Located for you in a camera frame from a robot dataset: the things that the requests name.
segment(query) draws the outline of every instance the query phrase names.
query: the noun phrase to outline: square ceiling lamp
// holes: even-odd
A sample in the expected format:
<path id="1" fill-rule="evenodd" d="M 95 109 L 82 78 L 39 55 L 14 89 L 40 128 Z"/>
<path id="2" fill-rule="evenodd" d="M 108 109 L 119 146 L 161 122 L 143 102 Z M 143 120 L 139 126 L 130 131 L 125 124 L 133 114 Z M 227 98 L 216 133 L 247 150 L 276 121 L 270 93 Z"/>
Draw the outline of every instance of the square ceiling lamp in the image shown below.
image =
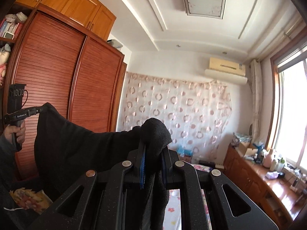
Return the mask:
<path id="1" fill-rule="evenodd" d="M 226 0 L 184 0 L 188 16 L 223 19 Z"/>

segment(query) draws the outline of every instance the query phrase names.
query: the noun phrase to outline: metal rivet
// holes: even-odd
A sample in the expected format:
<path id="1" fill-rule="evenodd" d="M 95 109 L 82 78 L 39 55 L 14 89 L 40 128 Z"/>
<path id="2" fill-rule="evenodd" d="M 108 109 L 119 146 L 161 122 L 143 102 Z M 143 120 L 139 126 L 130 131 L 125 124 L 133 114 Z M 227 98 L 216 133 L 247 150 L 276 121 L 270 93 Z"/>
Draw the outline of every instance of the metal rivet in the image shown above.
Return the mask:
<path id="1" fill-rule="evenodd" d="M 87 177 L 92 177 L 96 174 L 96 172 L 95 170 L 88 170 L 85 174 Z"/>
<path id="2" fill-rule="evenodd" d="M 122 165 L 123 165 L 124 167 L 129 167 L 129 166 L 131 165 L 131 162 L 130 162 L 130 161 L 123 161 L 123 162 L 122 162 Z"/>
<path id="3" fill-rule="evenodd" d="M 220 176 L 221 175 L 221 172 L 219 170 L 212 170 L 211 173 L 214 176 Z"/>
<path id="4" fill-rule="evenodd" d="M 182 166 L 185 165 L 185 163 L 184 163 L 183 161 L 177 161 L 177 162 L 175 162 L 175 165 L 176 165 L 177 167 L 182 167 Z"/>

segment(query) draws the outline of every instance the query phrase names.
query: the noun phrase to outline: beige curtain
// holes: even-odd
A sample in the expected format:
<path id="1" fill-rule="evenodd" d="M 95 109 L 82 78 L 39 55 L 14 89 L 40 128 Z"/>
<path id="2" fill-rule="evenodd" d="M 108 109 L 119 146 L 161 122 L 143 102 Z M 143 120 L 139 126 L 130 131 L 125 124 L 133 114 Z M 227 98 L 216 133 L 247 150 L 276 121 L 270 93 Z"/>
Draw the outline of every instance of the beige curtain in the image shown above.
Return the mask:
<path id="1" fill-rule="evenodd" d="M 256 60 L 251 62 L 251 78 L 252 78 L 252 93 L 253 93 L 253 142 L 258 140 L 260 134 L 260 112 L 262 107 L 262 75 L 260 63 Z"/>
<path id="2" fill-rule="evenodd" d="M 117 130 L 131 130 L 155 117 L 171 133 L 170 149 L 183 146 L 195 158 L 214 161 L 231 111 L 228 88 L 216 81 L 194 83 L 127 72 Z"/>

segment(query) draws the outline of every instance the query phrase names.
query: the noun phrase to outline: human hand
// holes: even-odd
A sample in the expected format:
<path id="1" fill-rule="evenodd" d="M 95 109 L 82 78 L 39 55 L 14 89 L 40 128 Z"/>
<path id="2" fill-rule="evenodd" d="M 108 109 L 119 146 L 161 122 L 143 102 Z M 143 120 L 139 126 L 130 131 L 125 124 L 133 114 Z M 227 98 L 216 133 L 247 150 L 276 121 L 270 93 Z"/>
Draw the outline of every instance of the human hand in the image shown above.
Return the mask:
<path id="1" fill-rule="evenodd" d="M 25 136 L 26 136 L 26 123 L 23 120 L 21 122 L 20 127 L 18 126 L 13 126 L 13 125 L 8 125 L 5 130 L 4 130 L 4 136 L 5 138 L 11 143 L 12 142 L 12 134 L 16 133 L 17 136 L 17 142 L 19 144 L 22 144 L 25 141 Z"/>

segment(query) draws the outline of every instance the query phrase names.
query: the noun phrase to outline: floral bedsheet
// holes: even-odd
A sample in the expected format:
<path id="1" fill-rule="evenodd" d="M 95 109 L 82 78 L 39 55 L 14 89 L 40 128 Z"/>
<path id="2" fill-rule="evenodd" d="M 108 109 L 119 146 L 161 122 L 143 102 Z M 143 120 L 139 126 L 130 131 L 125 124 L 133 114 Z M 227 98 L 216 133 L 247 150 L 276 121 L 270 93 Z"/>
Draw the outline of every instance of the floral bedsheet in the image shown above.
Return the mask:
<path id="1" fill-rule="evenodd" d="M 199 165 L 192 164 L 195 169 L 203 170 L 209 172 L 212 168 Z M 209 211 L 207 207 L 207 202 L 205 199 L 204 191 L 201 190 L 204 205 L 206 210 L 206 217 L 209 223 L 209 230 L 212 230 Z M 181 230 L 181 207 L 180 207 L 180 191 L 179 190 L 170 190 L 169 191 L 169 201 L 165 209 L 164 222 L 163 222 L 163 230 Z"/>

